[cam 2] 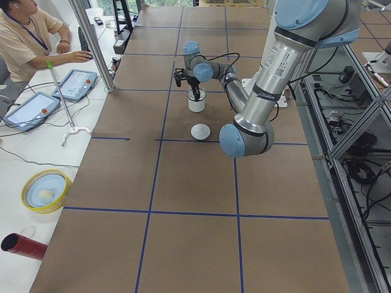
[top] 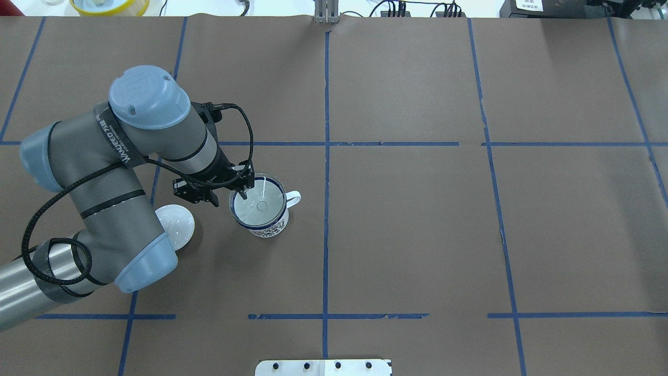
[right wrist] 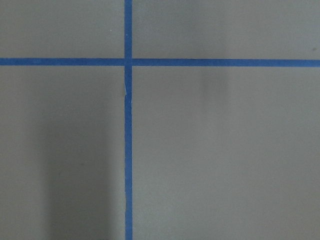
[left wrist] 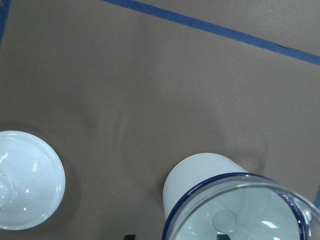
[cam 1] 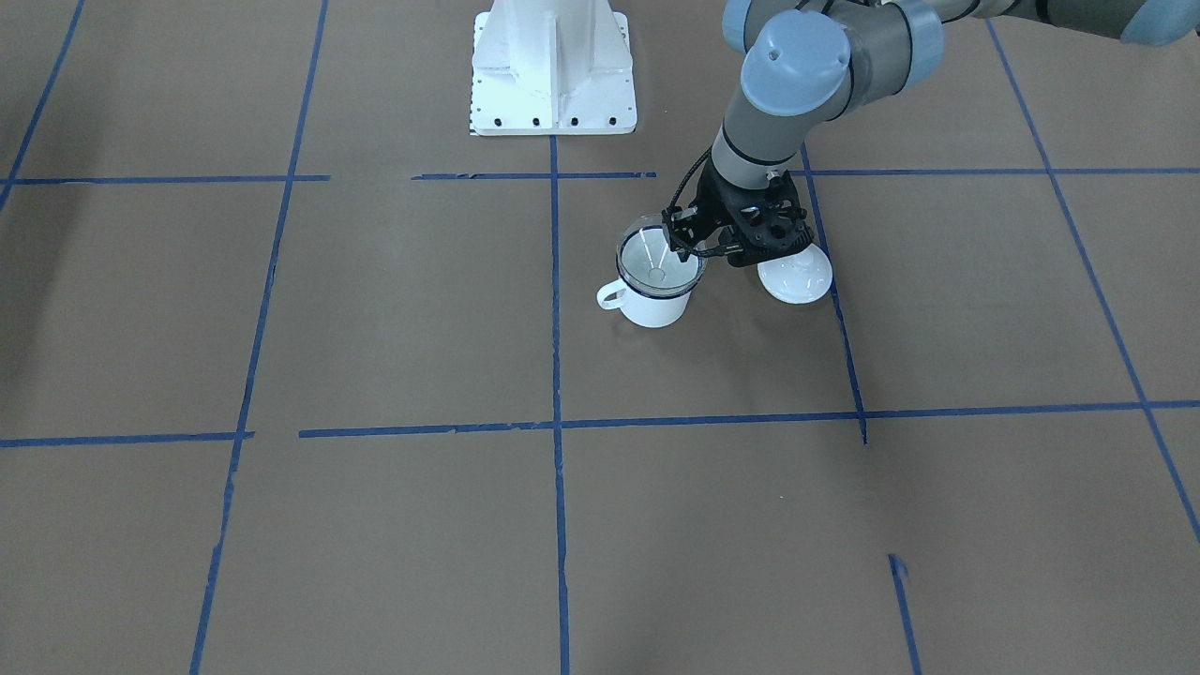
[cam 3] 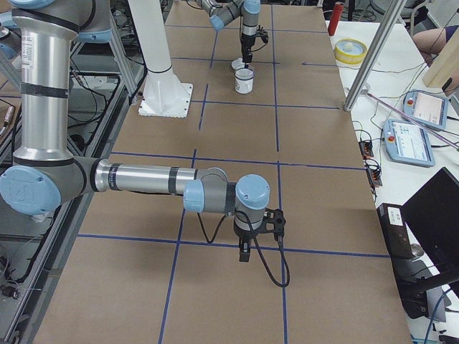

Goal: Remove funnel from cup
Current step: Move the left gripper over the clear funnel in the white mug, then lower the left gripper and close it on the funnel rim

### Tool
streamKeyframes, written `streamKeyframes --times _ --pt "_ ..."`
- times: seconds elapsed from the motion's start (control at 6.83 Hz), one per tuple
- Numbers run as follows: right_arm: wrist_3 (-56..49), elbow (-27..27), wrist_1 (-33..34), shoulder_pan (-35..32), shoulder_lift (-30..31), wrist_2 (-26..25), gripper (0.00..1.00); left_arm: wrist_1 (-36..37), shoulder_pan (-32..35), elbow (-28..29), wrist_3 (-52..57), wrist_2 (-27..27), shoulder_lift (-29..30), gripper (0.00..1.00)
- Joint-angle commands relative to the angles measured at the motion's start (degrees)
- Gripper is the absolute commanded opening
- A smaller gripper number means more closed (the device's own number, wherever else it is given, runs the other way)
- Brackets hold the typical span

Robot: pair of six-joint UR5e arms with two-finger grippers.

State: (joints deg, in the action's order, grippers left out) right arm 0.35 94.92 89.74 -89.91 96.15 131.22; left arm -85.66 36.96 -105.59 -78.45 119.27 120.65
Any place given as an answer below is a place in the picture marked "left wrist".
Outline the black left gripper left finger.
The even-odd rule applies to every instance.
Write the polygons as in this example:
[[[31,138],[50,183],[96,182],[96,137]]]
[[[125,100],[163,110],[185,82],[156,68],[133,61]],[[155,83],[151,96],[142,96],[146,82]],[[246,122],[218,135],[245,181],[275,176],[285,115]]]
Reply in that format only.
[[[135,240],[136,235],[135,234],[128,234],[124,236],[124,240]]]

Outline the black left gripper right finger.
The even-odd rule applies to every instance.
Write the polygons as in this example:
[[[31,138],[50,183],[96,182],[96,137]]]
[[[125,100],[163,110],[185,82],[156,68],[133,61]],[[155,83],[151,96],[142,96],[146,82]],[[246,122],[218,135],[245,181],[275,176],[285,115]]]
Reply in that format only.
[[[229,236],[227,234],[218,234],[217,240],[229,240]]]

